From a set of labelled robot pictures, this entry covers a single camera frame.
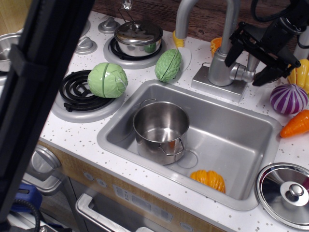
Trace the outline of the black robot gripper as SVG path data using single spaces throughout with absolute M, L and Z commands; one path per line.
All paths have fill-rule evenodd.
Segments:
M 301 33 L 302 27 L 293 25 L 286 17 L 275 19 L 267 28 L 240 22 L 230 36 L 232 47 L 225 58 L 225 65 L 230 67 L 245 50 L 267 65 L 254 76 L 253 86 L 286 77 L 289 73 L 285 70 L 300 66 L 300 61 L 286 45 Z

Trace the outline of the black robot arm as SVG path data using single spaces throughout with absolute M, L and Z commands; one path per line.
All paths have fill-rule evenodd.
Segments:
M 273 15 L 258 17 L 255 9 L 257 1 L 251 5 L 251 14 L 260 22 L 270 21 L 266 28 L 259 28 L 240 22 L 237 30 L 230 36 L 232 47 L 225 58 L 227 67 L 239 57 L 243 50 L 253 55 L 266 67 L 253 78 L 254 86 L 262 86 L 280 77 L 287 77 L 300 61 L 286 46 L 294 37 L 299 37 L 309 24 L 309 2 L 292 0 L 290 5 Z

